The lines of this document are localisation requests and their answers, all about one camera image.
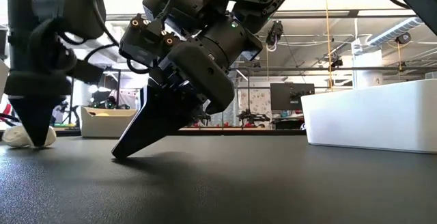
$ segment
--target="ceiling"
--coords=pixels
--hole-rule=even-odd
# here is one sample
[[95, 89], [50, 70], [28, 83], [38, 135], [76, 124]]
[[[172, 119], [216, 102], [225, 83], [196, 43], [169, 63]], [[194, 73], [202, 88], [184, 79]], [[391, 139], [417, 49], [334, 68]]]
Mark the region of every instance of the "ceiling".
[[[107, 13], [110, 15], [114, 14], [135, 14], [142, 12], [143, 8], [141, 5], [142, 0], [106, 0], [105, 5], [107, 8]], [[322, 15], [322, 12], [328, 7], [331, 10], [348, 10], [354, 9], [399, 9], [396, 5], [393, 5], [388, 0], [286, 0], [281, 6], [281, 11], [291, 11], [304, 10], [307, 13], [311, 13], [314, 10], [319, 11], [318, 14]], [[0, 0], [0, 23], [7, 23], [7, 6], [5, 0]], [[285, 35], [320, 35], [320, 36], [308, 36], [308, 37], [297, 37], [288, 36], [282, 37], [281, 42], [289, 42], [291, 44], [298, 44], [297, 42], [302, 42], [302, 45], [306, 46], [282, 46], [278, 45], [277, 50], [273, 53], [269, 53], [268, 56], [266, 51], [259, 54], [258, 61], [263, 67], [269, 66], [279, 66], [279, 67], [309, 67], [309, 66], [325, 66], [327, 67], [326, 58], [324, 55], [329, 52], [327, 41], [327, 24], [324, 18], [293, 18], [293, 19], [281, 19], [284, 25]], [[405, 18], [358, 18], [358, 35], [378, 34], [388, 28], [396, 25], [397, 23], [405, 20]], [[266, 27], [259, 33], [261, 40], [265, 39], [268, 29], [271, 26], [268, 23]], [[112, 28], [112, 32], [115, 32], [118, 37], [121, 38], [123, 33], [123, 28], [127, 25], [126, 21], [118, 22], [108, 22], [107, 25]], [[341, 50], [338, 51], [339, 54], [343, 56], [345, 61], [345, 66], [350, 65], [348, 63], [348, 55], [351, 55], [350, 45], [344, 42], [353, 40], [355, 36], [355, 19], [354, 18], [332, 18], [328, 21], [330, 34], [333, 35], [334, 42], [331, 42], [330, 49], [337, 48], [342, 44], [345, 45]], [[409, 44], [401, 50], [401, 59], [403, 61], [408, 61], [411, 66], [418, 66], [423, 64], [434, 64], [433, 59], [437, 59], [437, 56], [432, 51], [437, 45], [434, 44], [419, 44], [417, 42], [437, 42], [436, 36], [425, 26], [422, 25], [411, 31], [414, 43]], [[312, 44], [312, 46], [307, 46], [308, 42], [319, 42], [317, 44]], [[78, 51], [83, 50], [89, 51], [90, 49], [82, 48]], [[397, 54], [397, 49], [392, 48], [388, 44], [382, 46], [382, 52], [384, 56], [384, 64], [391, 65], [396, 64], [399, 61]], [[422, 57], [421, 53], [432, 53], [431, 55], [426, 55]], [[121, 64], [124, 60], [122, 58], [115, 57], [117, 55], [117, 49], [109, 49], [106, 52], [101, 52], [96, 55], [90, 62], [96, 64], [106, 64], [113, 65], [117, 64], [115, 67], [127, 69], [126, 64]], [[238, 61], [240, 66], [252, 66], [253, 63], [245, 63]], [[287, 75], [316, 75], [325, 74], [325, 72], [255, 72], [254, 75], [266, 76], [266, 75], [277, 75], [277, 76], [287, 76]], [[408, 72], [407, 74], [415, 76], [417, 72]], [[124, 76], [134, 78], [134, 74], [125, 73]]]
[[[358, 35], [363, 39], [370, 35], [378, 35], [383, 33], [387, 29], [402, 22], [405, 18], [358, 18], [356, 23], [358, 25]], [[273, 53], [268, 53], [263, 50], [259, 54], [258, 61], [262, 67], [276, 66], [276, 67], [327, 67], [328, 57], [327, 53], [330, 52], [328, 47], [328, 36], [326, 19], [321, 18], [300, 18], [300, 19], [286, 19], [281, 21], [284, 26], [284, 35], [288, 37], [282, 37], [280, 42], [290, 44], [301, 44], [300, 46], [282, 46], [278, 45], [277, 50]], [[266, 27], [259, 33], [261, 39], [265, 39], [267, 31], [271, 27], [272, 23], [266, 25]], [[337, 52], [343, 56], [345, 65], [351, 66], [352, 61], [348, 56], [351, 56], [350, 43], [355, 40], [355, 19], [354, 18], [336, 18], [329, 20], [329, 28], [331, 40], [330, 49], [336, 49], [341, 47]], [[401, 60], [407, 61], [408, 66], [419, 66], [423, 64], [429, 64], [433, 59], [437, 60], [437, 37], [428, 29], [426, 25], [421, 25], [412, 31], [413, 42], [409, 45], [402, 47]], [[318, 35], [301, 37], [301, 35]], [[303, 46], [310, 44], [311, 42], [320, 42], [313, 46]], [[396, 44], [382, 45], [383, 63], [385, 66], [395, 66], [399, 62], [399, 54]], [[240, 66], [252, 66], [253, 63], [240, 61]], [[266, 72], [256, 72], [256, 75], [267, 75]], [[270, 72], [269, 75], [293, 75], [299, 74], [298, 72]], [[308, 74], [323, 74], [321, 72], [306, 72]]]

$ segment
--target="computer monitor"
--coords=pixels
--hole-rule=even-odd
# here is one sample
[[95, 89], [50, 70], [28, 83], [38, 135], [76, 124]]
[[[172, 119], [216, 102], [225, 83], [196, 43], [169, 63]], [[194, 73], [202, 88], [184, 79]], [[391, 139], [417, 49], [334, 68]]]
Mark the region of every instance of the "computer monitor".
[[270, 105], [272, 111], [302, 110], [300, 97], [314, 94], [314, 84], [271, 83]]

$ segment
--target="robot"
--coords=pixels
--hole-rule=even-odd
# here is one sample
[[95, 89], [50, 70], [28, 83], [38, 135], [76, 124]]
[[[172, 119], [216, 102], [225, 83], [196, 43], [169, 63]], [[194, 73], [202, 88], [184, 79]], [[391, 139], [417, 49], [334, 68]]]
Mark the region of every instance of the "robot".
[[[230, 1], [235, 5], [227, 11]], [[262, 43], [255, 34], [284, 1], [143, 0], [145, 16], [132, 18], [119, 43], [104, 26], [103, 0], [8, 0], [11, 70], [5, 93], [33, 143], [42, 145], [53, 107], [71, 92], [66, 77], [92, 83], [102, 74], [59, 39], [81, 44], [65, 33], [86, 41], [105, 32], [133, 72], [150, 75], [147, 102], [112, 151], [123, 159], [195, 122], [207, 100], [207, 114], [224, 111], [234, 98], [230, 65], [239, 56], [257, 56]], [[392, 1], [412, 8], [437, 33], [437, 15], [430, 10], [437, 0]], [[132, 61], [147, 70], [134, 69]], [[35, 102], [44, 106], [27, 108]]]

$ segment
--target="desk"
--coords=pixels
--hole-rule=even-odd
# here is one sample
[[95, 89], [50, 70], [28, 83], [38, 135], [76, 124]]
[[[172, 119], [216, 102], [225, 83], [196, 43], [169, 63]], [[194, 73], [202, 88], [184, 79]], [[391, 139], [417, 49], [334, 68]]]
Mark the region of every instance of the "desk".
[[296, 117], [274, 117], [272, 118], [273, 128], [276, 130], [300, 129], [304, 124], [303, 115]]
[[435, 223], [437, 156], [306, 137], [166, 137], [114, 162], [114, 140], [0, 145], [0, 223]]

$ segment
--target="ceiling light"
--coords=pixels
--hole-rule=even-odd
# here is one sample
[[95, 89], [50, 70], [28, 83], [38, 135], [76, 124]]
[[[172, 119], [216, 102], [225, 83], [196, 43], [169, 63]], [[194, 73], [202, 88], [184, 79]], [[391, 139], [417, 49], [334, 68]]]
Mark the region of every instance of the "ceiling light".
[[96, 85], [90, 85], [88, 91], [93, 94], [98, 91], [98, 87]]
[[361, 10], [358, 16], [415, 16], [412, 10]]
[[241, 71], [237, 70], [237, 73], [238, 73], [242, 78], [244, 78], [246, 81], [249, 81], [249, 80], [247, 79], [247, 77], [246, 77], [245, 75], [243, 75], [243, 73], [241, 73]]
[[[347, 16], [349, 11], [328, 11], [329, 16]], [[326, 11], [282, 11], [274, 13], [274, 16], [289, 16], [289, 17], [314, 17], [314, 16], [326, 16]]]

